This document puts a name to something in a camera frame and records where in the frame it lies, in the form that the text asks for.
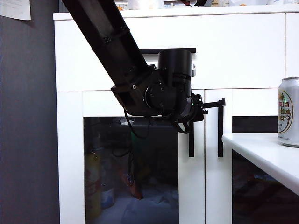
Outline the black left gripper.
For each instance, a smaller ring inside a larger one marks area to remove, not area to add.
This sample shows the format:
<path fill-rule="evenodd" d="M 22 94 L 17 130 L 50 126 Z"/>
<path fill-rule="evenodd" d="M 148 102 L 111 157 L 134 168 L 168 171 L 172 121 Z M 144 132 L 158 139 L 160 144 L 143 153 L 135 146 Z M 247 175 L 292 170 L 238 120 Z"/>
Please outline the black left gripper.
<path fill-rule="evenodd" d="M 172 125 L 179 133 L 190 133 L 193 130 L 194 122 L 203 121 L 204 115 L 208 114 L 207 108 L 225 106 L 225 98 L 215 102 L 204 103 L 200 94 L 191 94 L 191 108 L 187 115 L 178 121 L 173 121 Z"/>

